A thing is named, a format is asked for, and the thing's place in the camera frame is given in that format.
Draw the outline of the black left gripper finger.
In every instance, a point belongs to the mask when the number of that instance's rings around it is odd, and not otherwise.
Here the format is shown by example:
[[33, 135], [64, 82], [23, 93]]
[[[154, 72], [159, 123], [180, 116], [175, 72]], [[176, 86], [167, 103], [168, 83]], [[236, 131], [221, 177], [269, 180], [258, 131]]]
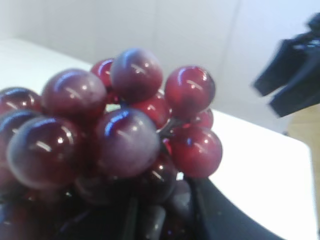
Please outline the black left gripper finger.
[[280, 240], [236, 207], [207, 178], [191, 178], [197, 240]]

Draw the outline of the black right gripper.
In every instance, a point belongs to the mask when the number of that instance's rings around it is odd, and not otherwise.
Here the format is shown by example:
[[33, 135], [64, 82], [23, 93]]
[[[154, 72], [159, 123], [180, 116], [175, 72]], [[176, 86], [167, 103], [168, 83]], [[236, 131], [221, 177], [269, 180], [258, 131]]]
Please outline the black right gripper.
[[284, 39], [253, 87], [261, 96], [279, 92], [269, 103], [281, 118], [320, 102], [320, 15], [308, 22], [309, 30]]

